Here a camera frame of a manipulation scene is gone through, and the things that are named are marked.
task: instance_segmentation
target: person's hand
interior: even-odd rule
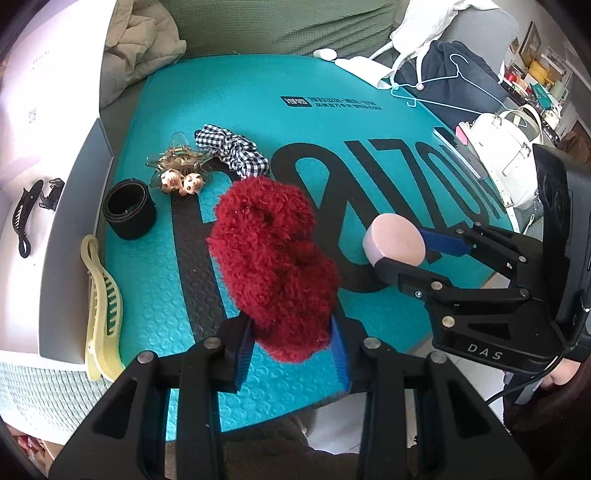
[[[544,377],[540,387],[544,390],[552,390],[555,385],[564,385],[574,377],[580,365],[579,362],[563,358],[558,366]]]

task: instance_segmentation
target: smartphone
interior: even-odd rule
[[[486,168],[482,165],[480,158],[473,153],[467,146],[465,146],[460,139],[452,134],[445,127],[434,127],[433,133],[441,140],[446,148],[446,153],[451,154],[452,158],[456,158],[462,162],[464,166],[479,180],[488,177]]]

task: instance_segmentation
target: white handbag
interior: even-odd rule
[[[514,116],[514,121],[507,118],[509,115]],[[534,128],[534,138],[528,138],[521,129],[522,119]],[[532,150],[534,143],[542,143],[538,113],[530,105],[499,115],[483,113],[464,132],[499,190],[505,208],[528,208],[538,188]]]

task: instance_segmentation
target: black and white gingham scrunchie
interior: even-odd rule
[[[269,161],[256,149],[256,144],[225,128],[206,124],[195,132],[195,143],[219,157],[242,179],[269,172]]]

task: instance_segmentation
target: red fuzzy scrunchie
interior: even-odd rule
[[[281,362],[325,348],[339,279],[311,241],[314,214],[301,190],[249,177],[230,187],[215,213],[209,249],[257,341]]]

